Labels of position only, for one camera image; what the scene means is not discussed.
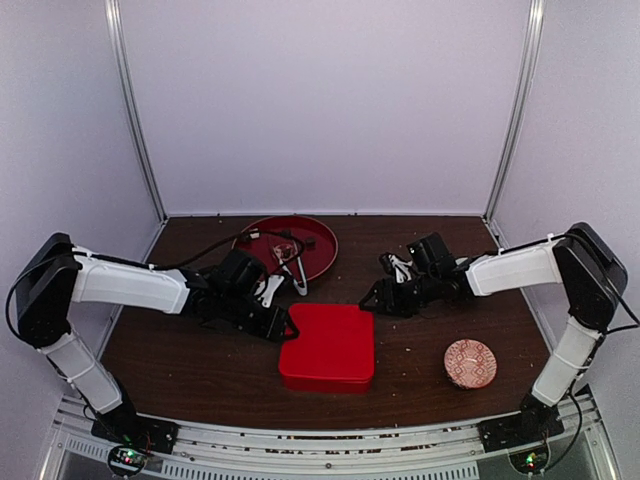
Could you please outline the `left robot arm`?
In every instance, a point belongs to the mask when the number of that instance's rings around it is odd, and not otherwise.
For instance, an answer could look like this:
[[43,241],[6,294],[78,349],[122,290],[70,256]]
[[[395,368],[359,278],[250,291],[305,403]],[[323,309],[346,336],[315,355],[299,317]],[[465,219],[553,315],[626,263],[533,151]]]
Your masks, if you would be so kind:
[[66,233],[52,234],[18,275],[7,295],[12,333],[43,354],[76,389],[106,429],[123,444],[137,442],[144,424],[125,387],[101,363],[84,313],[124,307],[223,321],[251,336],[280,343],[299,335],[288,311],[273,301],[288,275],[268,273],[249,253],[234,249],[200,269],[134,262],[83,248]]

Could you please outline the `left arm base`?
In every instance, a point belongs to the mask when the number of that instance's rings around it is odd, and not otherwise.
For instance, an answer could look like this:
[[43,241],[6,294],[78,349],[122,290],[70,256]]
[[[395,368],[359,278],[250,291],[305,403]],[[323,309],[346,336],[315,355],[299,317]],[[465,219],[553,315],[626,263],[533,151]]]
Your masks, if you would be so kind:
[[179,426],[175,422],[139,416],[95,414],[91,434],[114,443],[106,464],[120,478],[141,473],[157,454],[171,454]]

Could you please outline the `round red tray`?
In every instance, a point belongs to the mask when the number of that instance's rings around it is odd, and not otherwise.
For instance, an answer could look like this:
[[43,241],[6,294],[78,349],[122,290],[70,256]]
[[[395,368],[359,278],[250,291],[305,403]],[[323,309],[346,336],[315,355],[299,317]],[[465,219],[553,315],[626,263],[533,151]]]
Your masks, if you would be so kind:
[[[326,224],[315,218],[299,215],[267,217],[257,220],[245,228],[246,231],[253,229],[273,232],[290,229],[292,236],[303,241],[304,245],[307,237],[315,237],[316,248],[307,249],[305,247],[301,255],[308,281],[324,274],[337,258],[338,241],[336,235]],[[257,239],[236,240],[233,247],[249,252],[262,261],[270,273],[275,273],[278,266],[270,253],[269,246],[282,240],[293,241],[278,236],[260,235]]]

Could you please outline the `metal serving tongs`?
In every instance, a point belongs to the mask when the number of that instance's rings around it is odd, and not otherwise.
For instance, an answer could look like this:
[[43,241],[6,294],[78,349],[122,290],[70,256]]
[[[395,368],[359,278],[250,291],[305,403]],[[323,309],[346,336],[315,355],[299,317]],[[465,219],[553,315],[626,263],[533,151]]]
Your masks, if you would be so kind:
[[297,293],[306,296],[308,294],[308,279],[298,244],[282,240],[271,244],[269,250],[280,270],[291,277]]

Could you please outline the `red chocolate box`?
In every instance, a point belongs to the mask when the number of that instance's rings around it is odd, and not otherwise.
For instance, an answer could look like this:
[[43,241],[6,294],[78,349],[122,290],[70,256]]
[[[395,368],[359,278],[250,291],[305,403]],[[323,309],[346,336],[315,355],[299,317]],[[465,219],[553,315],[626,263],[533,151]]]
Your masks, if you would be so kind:
[[283,385],[293,391],[326,394],[364,394],[372,385],[373,377],[363,379],[314,378],[282,375]]

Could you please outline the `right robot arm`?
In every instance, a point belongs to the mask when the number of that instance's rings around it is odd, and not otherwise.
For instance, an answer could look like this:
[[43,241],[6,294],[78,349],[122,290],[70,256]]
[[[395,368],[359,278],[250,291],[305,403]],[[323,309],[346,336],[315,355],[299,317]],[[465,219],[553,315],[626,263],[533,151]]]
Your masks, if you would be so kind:
[[535,440],[606,337],[615,333],[616,312],[628,307],[624,264],[587,222],[477,256],[455,256],[438,233],[408,244],[407,250],[408,260],[392,253],[380,256],[386,275],[359,301],[361,310],[410,318],[439,300],[526,291],[553,343],[512,423],[519,440]]

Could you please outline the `red box lid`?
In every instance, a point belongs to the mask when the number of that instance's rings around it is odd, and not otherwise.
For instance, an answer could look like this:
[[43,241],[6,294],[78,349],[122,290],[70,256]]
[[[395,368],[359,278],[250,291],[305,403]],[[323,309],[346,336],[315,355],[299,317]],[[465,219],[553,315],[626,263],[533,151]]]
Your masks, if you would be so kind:
[[300,336],[281,348],[280,375],[363,379],[375,373],[374,316],[356,305],[297,303]]

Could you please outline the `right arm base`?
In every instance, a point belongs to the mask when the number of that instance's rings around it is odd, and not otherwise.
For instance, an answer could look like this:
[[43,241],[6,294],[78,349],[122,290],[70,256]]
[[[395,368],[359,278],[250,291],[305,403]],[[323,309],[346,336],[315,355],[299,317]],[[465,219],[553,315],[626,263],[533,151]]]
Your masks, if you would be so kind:
[[485,453],[506,452],[510,465],[518,473],[529,475],[541,474],[549,466],[549,440],[565,431],[557,417],[540,424],[529,413],[484,420],[477,428]]

